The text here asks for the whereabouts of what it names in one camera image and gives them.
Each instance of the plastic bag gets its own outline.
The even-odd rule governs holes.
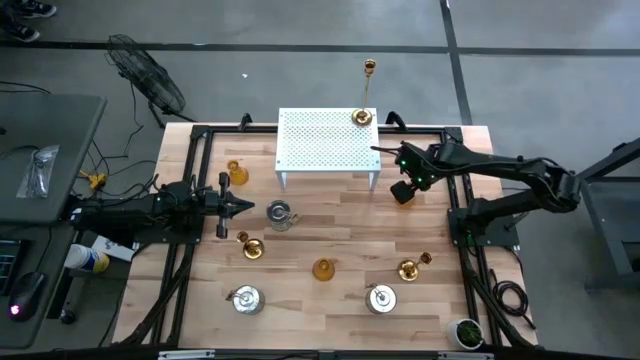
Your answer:
[[[47,146],[31,154],[31,161],[18,189],[18,198],[46,198],[49,195],[49,179],[59,147],[59,145]]]

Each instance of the green plant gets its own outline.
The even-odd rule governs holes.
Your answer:
[[[460,342],[467,347],[474,348],[482,343],[480,328],[472,321],[465,320],[458,324],[456,334]]]

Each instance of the concrete floor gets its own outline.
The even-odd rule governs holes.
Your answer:
[[[437,0],[57,0],[59,14],[38,21],[43,39],[104,41],[126,33],[139,42],[229,44],[447,44]],[[638,48],[640,3],[634,0],[450,0],[460,46]],[[371,19],[361,24],[354,19]],[[95,140],[105,155],[122,152],[135,129],[129,84],[105,51],[0,49],[0,80],[53,93],[109,100]],[[158,51],[199,121],[274,122],[279,107],[348,107],[361,99],[363,59],[378,61],[372,106],[411,124],[461,124],[448,55]],[[488,125],[504,155],[548,156],[577,171],[640,134],[638,57],[462,56],[473,123]],[[155,159],[162,131],[138,95],[130,159],[112,171]],[[113,177],[117,192],[152,175],[146,164]],[[76,190],[84,190],[78,184]],[[582,284],[613,271],[586,211],[536,212],[518,225],[527,292],[540,343],[548,349],[640,357],[640,292],[587,294]],[[126,278],[126,267],[114,277]],[[30,351],[97,345],[124,280],[92,281],[80,320],[45,320]]]

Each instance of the white perforated platform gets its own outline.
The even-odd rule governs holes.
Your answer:
[[[380,153],[370,146],[378,145],[376,109],[368,109],[373,114],[368,126],[353,123],[354,110],[280,109],[275,170],[283,188],[283,173],[312,171],[369,172],[371,185],[375,185]]]

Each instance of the wooden table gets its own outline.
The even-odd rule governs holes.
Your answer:
[[[167,125],[156,167],[159,184],[182,178],[192,126]],[[462,129],[466,146],[492,152],[487,127]],[[396,147],[404,139],[421,147],[439,141],[430,135],[381,134],[380,144]],[[382,172],[373,193],[368,191],[366,174],[351,173],[291,174],[283,192],[274,172],[275,152],[276,134],[218,134],[214,138],[207,183],[217,188],[218,173],[226,171],[227,161],[239,160],[249,171],[249,182],[232,185],[230,190],[256,206],[229,222],[228,240],[215,237],[217,218],[207,220],[193,260],[180,347],[450,349],[446,325],[468,315],[459,257],[449,239],[445,181],[428,192],[418,192],[410,206],[399,206],[389,187],[402,176],[393,157],[382,154]],[[479,175],[471,179],[476,197],[502,195],[498,179]],[[465,206],[464,194],[459,197]],[[302,215],[287,232],[272,230],[267,221],[267,204],[276,199],[289,202]],[[240,230],[264,240],[262,258],[244,257],[241,244],[234,240]],[[423,251],[431,253],[432,263],[423,266],[415,282],[402,281],[396,273],[398,263],[417,259]],[[129,335],[155,302],[166,252],[166,245],[152,245],[135,258],[114,341]],[[501,248],[486,248],[486,253],[498,279],[524,285],[512,254]],[[335,277],[329,282],[317,281],[311,273],[313,263],[321,257],[336,264]],[[371,283],[395,289],[398,304],[390,314],[373,315],[366,308],[365,286]],[[245,284],[265,294],[266,306],[258,315],[237,313],[225,301],[229,291]],[[165,336],[172,310],[171,303]],[[478,310],[489,340],[486,311],[479,298]],[[522,318],[509,319],[525,338],[536,342],[535,333]]]

